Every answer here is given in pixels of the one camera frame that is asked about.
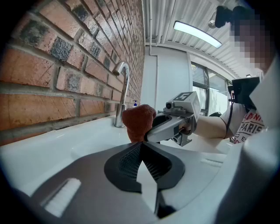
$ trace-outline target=person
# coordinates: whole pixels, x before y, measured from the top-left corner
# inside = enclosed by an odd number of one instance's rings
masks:
[[[275,72],[279,62],[273,41],[262,22],[256,15],[246,8],[238,6],[230,11],[225,7],[217,8],[215,25],[221,27],[225,22],[231,23],[231,34],[234,41],[242,46],[241,51],[248,55],[256,68],[263,71],[264,77]],[[233,143],[244,142],[250,135],[265,128],[262,118],[257,110],[246,110],[242,104],[233,104],[231,121],[226,131],[230,117],[230,106],[220,117],[205,117],[200,115],[197,121],[195,134],[205,138],[233,137]]]

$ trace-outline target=red sponge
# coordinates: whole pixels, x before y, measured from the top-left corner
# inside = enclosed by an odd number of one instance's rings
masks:
[[[147,104],[127,109],[122,113],[122,122],[127,127],[131,142],[143,142],[147,131],[152,128],[157,113]]]

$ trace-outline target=faucet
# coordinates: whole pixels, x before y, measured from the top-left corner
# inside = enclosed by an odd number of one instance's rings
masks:
[[[118,104],[117,113],[115,116],[115,127],[118,128],[124,127],[123,112],[126,110],[125,102],[126,102],[126,92],[128,88],[128,82],[130,80],[130,68],[125,61],[120,61],[119,63],[116,64],[115,68],[112,71],[114,75],[119,76],[119,74],[122,72],[123,69],[125,69],[125,80],[123,82],[123,87],[122,87],[121,101]]]

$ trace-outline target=ceiling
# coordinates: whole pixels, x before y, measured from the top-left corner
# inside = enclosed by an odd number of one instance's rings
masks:
[[[220,67],[234,74],[235,77],[246,77],[252,74],[252,70],[241,65],[233,55],[229,41],[229,23],[221,28],[211,29],[208,22],[213,16],[218,5],[225,5],[233,9],[237,4],[235,0],[152,0],[152,39],[161,44],[177,45],[180,48],[192,48],[199,50],[202,55],[211,56],[211,59],[218,61]],[[150,36],[150,16],[149,0],[143,0],[145,17],[145,38],[149,42]],[[195,26],[214,38],[218,39],[222,46],[218,49],[209,43],[189,34],[173,29],[174,22],[183,21]]]

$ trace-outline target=white sink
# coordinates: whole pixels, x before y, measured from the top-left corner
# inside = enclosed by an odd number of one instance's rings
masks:
[[[0,147],[3,168],[13,187],[31,196],[48,178],[78,158],[130,143],[126,128],[114,127],[115,116],[51,131]],[[192,142],[180,147],[169,141],[161,144],[192,151],[227,154],[227,140],[207,140],[195,134]]]

